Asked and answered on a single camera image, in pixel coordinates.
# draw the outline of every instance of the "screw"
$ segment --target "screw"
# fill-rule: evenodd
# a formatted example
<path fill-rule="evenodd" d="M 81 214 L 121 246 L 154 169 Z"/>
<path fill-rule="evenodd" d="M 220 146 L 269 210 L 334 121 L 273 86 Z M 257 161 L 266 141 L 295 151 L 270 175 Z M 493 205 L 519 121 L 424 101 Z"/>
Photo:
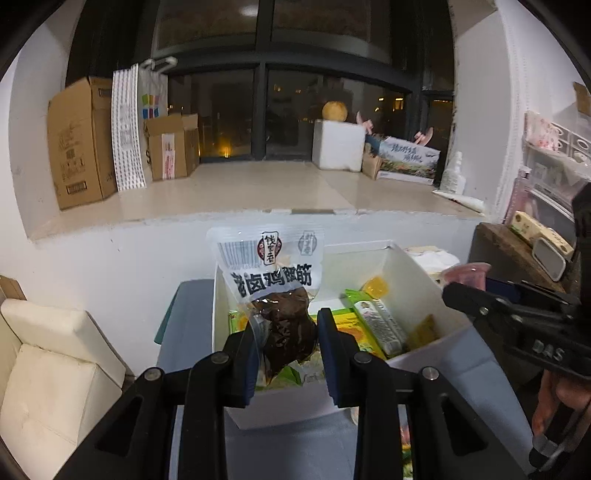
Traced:
<path fill-rule="evenodd" d="M 213 363 L 222 365 L 230 360 L 229 355 L 226 352 L 215 352 L 211 357 Z"/>
<path fill-rule="evenodd" d="M 353 356 L 353 360 L 355 360 L 359 364 L 368 364 L 371 362 L 371 354 L 367 352 L 357 352 Z"/>
<path fill-rule="evenodd" d="M 148 382 L 153 382 L 154 380 L 158 380 L 162 376 L 162 372 L 159 368 L 148 368 L 144 373 L 144 378 Z"/>
<path fill-rule="evenodd" d="M 437 380 L 439 378 L 439 370 L 435 367 L 425 367 L 423 368 L 423 376 L 427 380 Z"/>

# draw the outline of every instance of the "dark meat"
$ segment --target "dark meat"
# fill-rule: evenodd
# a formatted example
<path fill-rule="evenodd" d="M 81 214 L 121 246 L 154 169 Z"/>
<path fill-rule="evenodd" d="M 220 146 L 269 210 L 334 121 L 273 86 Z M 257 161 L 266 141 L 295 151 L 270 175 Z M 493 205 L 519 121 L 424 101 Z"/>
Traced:
<path fill-rule="evenodd" d="M 252 304 L 264 319 L 271 322 L 262 349 L 269 380 L 293 360 L 303 362 L 314 352 L 318 333 L 316 324 L 308 315 L 308 294 L 303 287 L 271 293 Z"/>

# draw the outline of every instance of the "shopping bag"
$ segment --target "shopping bag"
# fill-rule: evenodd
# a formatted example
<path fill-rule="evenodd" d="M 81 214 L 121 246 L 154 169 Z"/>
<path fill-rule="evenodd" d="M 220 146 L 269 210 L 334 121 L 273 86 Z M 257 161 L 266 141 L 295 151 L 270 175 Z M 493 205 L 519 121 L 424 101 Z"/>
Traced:
<path fill-rule="evenodd" d="M 168 77 L 163 71 L 176 64 L 174 57 L 149 59 L 113 73 L 111 130 L 119 191 L 152 181 L 144 120 L 167 114 Z"/>

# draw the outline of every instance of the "window sill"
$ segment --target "window sill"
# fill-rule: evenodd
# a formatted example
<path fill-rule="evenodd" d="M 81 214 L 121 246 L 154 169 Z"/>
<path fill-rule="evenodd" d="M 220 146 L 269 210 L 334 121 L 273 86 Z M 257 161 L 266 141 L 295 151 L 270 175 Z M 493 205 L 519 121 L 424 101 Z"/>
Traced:
<path fill-rule="evenodd" d="M 157 181 L 91 205 L 60 212 L 31 235 L 39 240 L 97 226 L 223 212 L 350 213 L 390 210 L 460 218 L 479 214 L 431 194 L 432 187 L 361 173 L 323 171 L 311 163 L 202 164 L 186 179 Z"/>

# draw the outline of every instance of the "green package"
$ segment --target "green package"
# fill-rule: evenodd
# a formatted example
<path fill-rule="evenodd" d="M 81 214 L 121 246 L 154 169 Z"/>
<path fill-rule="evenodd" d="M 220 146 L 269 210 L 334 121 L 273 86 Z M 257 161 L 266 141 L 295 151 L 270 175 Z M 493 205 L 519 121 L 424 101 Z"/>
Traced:
<path fill-rule="evenodd" d="M 392 358 L 404 352 L 408 336 L 381 300 L 375 300 L 359 290 L 347 289 L 345 296 L 387 357 Z"/>

